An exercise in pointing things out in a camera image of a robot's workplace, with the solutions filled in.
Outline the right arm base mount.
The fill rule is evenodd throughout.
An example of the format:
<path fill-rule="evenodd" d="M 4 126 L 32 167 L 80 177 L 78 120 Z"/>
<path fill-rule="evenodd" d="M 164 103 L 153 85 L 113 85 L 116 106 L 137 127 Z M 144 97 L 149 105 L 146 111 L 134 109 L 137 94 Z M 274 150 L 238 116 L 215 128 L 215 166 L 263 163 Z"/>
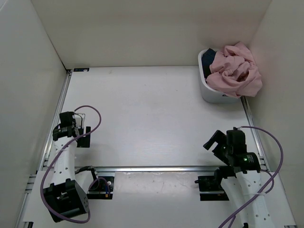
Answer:
<path fill-rule="evenodd" d="M 214 176 L 198 176 L 194 183 L 198 184 L 200 201 L 229 201 Z"/>

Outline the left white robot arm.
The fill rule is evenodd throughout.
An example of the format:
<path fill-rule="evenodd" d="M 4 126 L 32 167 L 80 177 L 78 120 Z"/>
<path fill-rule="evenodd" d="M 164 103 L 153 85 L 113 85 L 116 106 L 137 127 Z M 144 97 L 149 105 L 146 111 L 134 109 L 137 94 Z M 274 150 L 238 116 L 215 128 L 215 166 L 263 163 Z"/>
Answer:
<path fill-rule="evenodd" d="M 89 148 L 90 135 L 77 139 L 65 149 L 64 145 L 91 127 L 83 127 L 83 117 L 74 112 L 59 114 L 60 123 L 52 132 L 55 154 L 61 155 L 54 163 L 54 171 L 49 187 L 43 189 L 47 204 L 58 214 L 73 218 L 89 212 L 87 191 L 98 188 L 100 179 L 87 168 L 75 170 L 76 148 Z"/>

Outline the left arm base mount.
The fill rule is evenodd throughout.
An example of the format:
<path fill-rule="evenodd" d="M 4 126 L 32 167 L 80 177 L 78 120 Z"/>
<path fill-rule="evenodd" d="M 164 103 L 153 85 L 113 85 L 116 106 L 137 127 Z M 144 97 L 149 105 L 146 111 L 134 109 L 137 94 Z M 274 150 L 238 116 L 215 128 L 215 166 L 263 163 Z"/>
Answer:
<path fill-rule="evenodd" d="M 98 173 L 98 176 L 107 180 L 107 187 L 104 180 L 98 180 L 87 193 L 87 197 L 90 200 L 112 200 L 114 194 L 114 173 Z"/>

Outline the pink trousers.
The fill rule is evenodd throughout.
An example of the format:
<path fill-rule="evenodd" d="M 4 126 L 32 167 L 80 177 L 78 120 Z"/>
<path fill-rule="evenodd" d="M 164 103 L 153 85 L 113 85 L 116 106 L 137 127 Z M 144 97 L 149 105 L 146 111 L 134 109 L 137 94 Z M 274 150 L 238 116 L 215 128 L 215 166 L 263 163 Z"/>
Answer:
<path fill-rule="evenodd" d="M 252 53 L 242 42 L 217 51 L 209 69 L 207 85 L 229 97 L 255 97 L 263 86 Z"/>

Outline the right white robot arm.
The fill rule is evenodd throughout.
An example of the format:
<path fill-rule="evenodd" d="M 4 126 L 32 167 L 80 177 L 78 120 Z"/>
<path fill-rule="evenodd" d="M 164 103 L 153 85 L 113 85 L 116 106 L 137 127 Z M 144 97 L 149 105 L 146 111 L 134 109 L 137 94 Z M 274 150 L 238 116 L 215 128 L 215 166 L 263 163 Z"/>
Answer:
<path fill-rule="evenodd" d="M 243 228 L 273 228 L 262 187 L 260 161 L 254 152 L 247 151 L 245 133 L 237 128 L 226 133 L 217 130 L 203 147 L 209 150 L 213 144 L 216 144 L 213 154 L 225 166 L 218 167 L 213 179 L 203 186 L 226 193 L 234 210 L 229 221 L 239 217 Z"/>

